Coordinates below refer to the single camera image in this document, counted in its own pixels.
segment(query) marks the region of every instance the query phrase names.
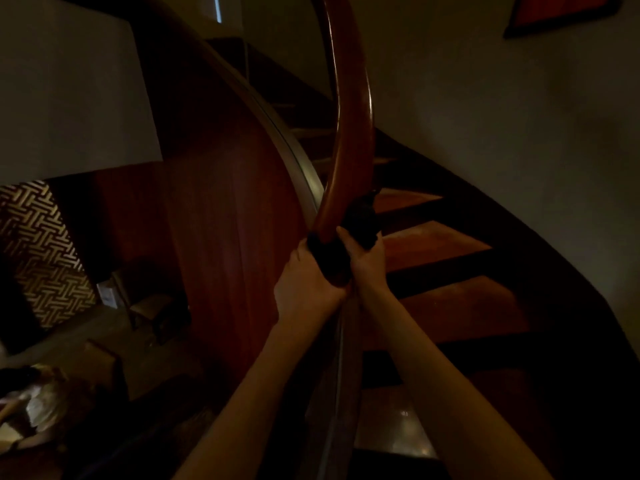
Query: person's left arm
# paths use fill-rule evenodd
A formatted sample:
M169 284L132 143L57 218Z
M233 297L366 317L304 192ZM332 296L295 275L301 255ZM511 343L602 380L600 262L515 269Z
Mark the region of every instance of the person's left arm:
M173 480L255 477L284 387L347 290L324 279L301 241L274 295L279 319L262 352Z

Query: black frame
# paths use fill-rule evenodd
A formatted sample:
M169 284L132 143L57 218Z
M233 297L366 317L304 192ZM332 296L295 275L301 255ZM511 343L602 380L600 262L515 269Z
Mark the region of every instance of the black frame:
M597 20L598 18L615 15L622 6L622 0L609 0L598 8L583 10L569 15L560 15L554 18L548 18L546 20L540 20L539 22L528 23L526 25L515 27L513 26L513 23L521 1L522 0L515 0L515 3L513 4L511 17L509 19L509 26L506 28L503 35L505 39L546 32L565 27L567 25L572 25L574 23L588 22L590 20Z

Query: banister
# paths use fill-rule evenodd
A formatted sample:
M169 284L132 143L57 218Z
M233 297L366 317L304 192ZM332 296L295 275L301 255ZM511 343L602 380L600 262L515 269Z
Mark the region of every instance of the banister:
M312 228L326 244L336 238L347 206L371 190L374 126L364 48L349 0L312 1L337 106L331 169Z

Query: hand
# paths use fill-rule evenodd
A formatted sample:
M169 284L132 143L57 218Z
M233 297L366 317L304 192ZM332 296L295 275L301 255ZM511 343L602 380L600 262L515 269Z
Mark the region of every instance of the hand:
M382 233L378 233L378 240L375 245L368 251L364 250L361 245L349 234L347 229L338 227L338 237L347 249L351 258L351 272L353 279L358 287L358 291L362 293L369 292L387 292L387 271L385 268L385 245L382 243Z
M347 298L348 288L336 288L325 279L303 239L291 252L273 294L279 331L286 335L285 340L293 340L306 350Z

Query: chair seat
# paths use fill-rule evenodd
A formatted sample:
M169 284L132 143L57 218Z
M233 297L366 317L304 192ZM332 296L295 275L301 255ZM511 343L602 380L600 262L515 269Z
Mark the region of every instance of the chair seat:
M174 298L165 294L153 294L132 305L130 310L147 320L155 319L167 306L174 302Z

